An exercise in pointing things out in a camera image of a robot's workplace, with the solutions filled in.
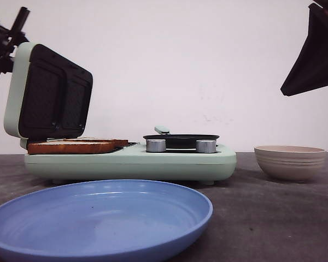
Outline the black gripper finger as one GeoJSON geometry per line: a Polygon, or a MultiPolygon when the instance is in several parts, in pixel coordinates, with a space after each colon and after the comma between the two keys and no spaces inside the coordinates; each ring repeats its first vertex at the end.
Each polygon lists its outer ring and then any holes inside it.
{"type": "Polygon", "coordinates": [[[308,35],[281,86],[285,96],[328,86],[328,1],[309,5],[308,35]]]}

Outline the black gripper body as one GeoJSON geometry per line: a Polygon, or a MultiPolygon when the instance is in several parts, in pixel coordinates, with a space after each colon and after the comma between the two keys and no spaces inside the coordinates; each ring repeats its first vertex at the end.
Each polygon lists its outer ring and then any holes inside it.
{"type": "Polygon", "coordinates": [[[21,43],[28,42],[22,28],[29,13],[30,11],[26,7],[21,7],[11,29],[0,25],[0,74],[13,72],[14,57],[11,57],[11,53],[21,43]]]}

